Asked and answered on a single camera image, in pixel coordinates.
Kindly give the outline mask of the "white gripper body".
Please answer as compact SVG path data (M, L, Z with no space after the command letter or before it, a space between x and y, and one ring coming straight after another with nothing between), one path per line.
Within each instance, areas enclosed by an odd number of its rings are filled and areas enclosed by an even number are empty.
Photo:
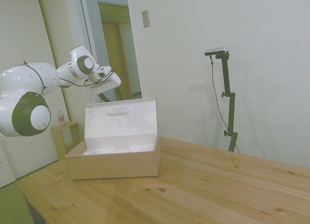
M111 73L110 75L102 78L99 83L88 86L87 90L92 96L104 93L105 91L111 90L118 87L121 84L121 79L116 73Z

